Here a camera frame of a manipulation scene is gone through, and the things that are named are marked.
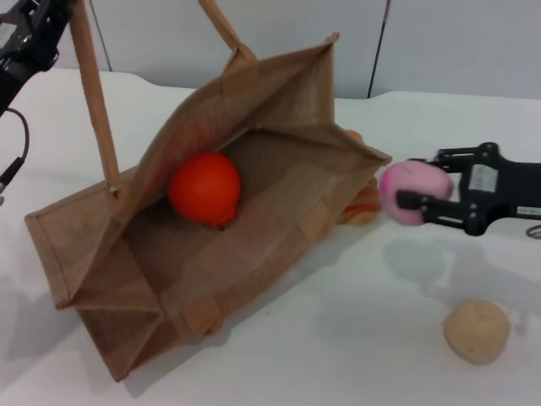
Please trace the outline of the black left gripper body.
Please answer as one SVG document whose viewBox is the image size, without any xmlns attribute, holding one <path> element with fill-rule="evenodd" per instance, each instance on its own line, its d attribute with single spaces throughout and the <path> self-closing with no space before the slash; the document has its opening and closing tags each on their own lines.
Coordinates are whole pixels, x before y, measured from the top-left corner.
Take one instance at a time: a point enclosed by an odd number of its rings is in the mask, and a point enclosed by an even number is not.
<svg viewBox="0 0 541 406">
<path fill-rule="evenodd" d="M 43 68 L 35 22 L 41 1 L 17 1 L 1 13 L 1 114 L 24 84 Z"/>
</svg>

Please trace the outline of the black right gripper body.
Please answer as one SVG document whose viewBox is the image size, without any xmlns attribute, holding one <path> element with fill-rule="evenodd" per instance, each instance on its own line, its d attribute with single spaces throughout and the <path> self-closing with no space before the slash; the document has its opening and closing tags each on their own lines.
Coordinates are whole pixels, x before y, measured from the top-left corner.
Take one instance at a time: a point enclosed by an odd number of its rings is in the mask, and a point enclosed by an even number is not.
<svg viewBox="0 0 541 406">
<path fill-rule="evenodd" d="M 484 234 L 503 218 L 540 219 L 540 165 L 514 162 L 492 142 L 480 145 L 470 173 L 462 174 L 460 202 L 465 206 L 465 232 Z"/>
</svg>

